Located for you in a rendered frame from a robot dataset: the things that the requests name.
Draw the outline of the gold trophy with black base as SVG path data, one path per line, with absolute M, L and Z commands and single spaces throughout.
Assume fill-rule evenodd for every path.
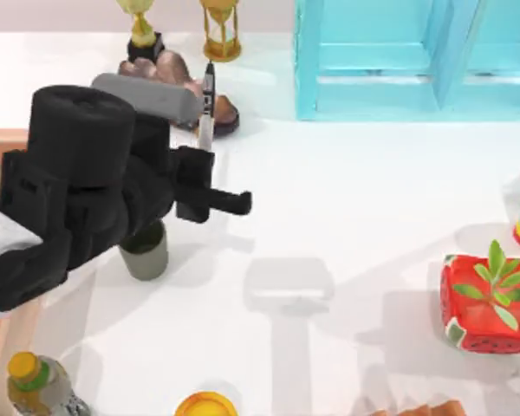
M 116 0 L 121 9 L 133 20 L 131 37 L 127 44 L 127 58 L 135 62 L 139 58 L 155 63 L 165 49 L 162 35 L 147 21 L 145 14 L 155 0 Z

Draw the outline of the clear bottle with yellow cap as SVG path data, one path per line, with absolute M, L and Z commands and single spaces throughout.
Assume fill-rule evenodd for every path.
M 29 351 L 9 360 L 7 393 L 21 416 L 93 416 L 59 361 Z

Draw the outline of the pale brown bread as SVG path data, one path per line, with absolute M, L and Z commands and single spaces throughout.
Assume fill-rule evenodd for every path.
M 146 58 L 137 58 L 134 62 L 123 61 L 118 74 L 179 85 L 191 90 L 196 96 L 202 95 L 201 84 L 191 78 L 183 57 L 168 49 L 159 54 L 156 62 Z

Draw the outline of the light blue rack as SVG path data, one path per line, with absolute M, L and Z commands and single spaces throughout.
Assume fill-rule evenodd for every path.
M 295 0 L 296 117 L 520 121 L 520 0 Z

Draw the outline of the yellow round cup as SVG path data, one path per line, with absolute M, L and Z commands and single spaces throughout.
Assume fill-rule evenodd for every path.
M 239 416 L 231 400 L 221 393 L 201 391 L 185 398 L 173 416 Z

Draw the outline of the black handled knife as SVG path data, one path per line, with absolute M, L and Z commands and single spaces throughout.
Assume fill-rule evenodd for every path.
M 214 108 L 216 96 L 216 76 L 212 61 L 209 61 L 205 69 L 205 77 L 202 82 L 203 112 L 198 124 L 198 147 L 205 151 L 211 150 L 214 136 Z

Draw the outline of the dark crusted brown bread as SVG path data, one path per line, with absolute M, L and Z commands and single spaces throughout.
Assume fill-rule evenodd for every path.
M 237 108 L 224 94 L 216 94 L 214 105 L 214 137 L 223 138 L 237 130 L 240 124 L 240 115 Z M 194 122 L 172 121 L 171 125 L 187 132 L 196 133 L 198 120 Z

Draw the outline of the grey plant pot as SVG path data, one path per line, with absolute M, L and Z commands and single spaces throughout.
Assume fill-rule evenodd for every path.
M 130 275 L 147 282 L 160 277 L 168 265 L 166 228 L 156 220 L 119 244 L 120 253 Z

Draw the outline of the pale grey rounded box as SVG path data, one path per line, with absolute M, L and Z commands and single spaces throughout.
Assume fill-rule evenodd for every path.
M 194 122 L 203 111 L 202 101 L 189 89 L 148 79 L 100 74 L 91 87 L 121 98 L 138 112 L 179 122 Z

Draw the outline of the orange brown bread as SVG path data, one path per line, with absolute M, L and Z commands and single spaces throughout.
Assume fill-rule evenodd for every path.
M 467 414 L 458 400 L 448 400 L 436 406 L 424 404 L 406 409 L 395 415 L 387 410 L 378 410 L 369 416 L 467 416 Z

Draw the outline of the watermelon pattern potted plant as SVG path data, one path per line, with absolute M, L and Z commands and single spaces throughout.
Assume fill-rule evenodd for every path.
M 439 298 L 445 335 L 456 348 L 520 354 L 520 258 L 508 258 L 498 241 L 487 257 L 447 256 Z

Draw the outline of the gold hourglass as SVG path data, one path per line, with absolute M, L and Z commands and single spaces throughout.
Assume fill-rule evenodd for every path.
M 239 0 L 199 0 L 204 15 L 205 56 L 215 62 L 231 62 L 241 55 L 238 37 Z

